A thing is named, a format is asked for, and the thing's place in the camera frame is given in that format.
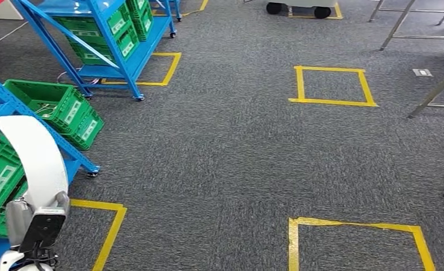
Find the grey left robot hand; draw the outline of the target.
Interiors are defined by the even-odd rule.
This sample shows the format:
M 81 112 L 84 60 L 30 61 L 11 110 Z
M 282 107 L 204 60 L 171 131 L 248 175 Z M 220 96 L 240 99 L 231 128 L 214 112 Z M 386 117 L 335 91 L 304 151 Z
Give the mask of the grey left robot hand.
M 6 205 L 6 228 L 12 248 L 30 252 L 51 248 L 65 223 L 70 210 L 67 192 L 61 191 L 48 206 L 34 207 L 24 198 Z

